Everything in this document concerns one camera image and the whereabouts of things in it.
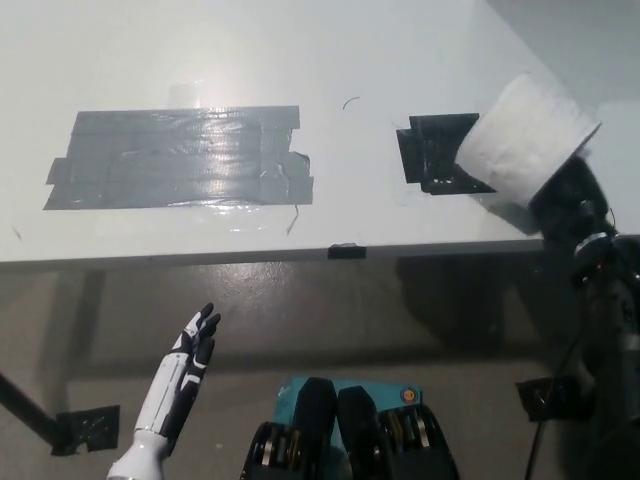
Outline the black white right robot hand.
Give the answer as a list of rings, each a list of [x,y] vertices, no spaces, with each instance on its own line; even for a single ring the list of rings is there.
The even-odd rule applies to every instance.
[[[573,156],[533,196],[528,204],[545,242],[566,248],[594,234],[612,236],[609,205],[587,162]]]

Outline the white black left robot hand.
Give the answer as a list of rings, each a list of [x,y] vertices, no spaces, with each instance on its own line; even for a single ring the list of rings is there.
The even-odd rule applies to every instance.
[[[166,438],[171,446],[175,444],[211,360],[220,320],[213,303],[206,304],[189,320],[160,362],[135,430],[150,431]]]

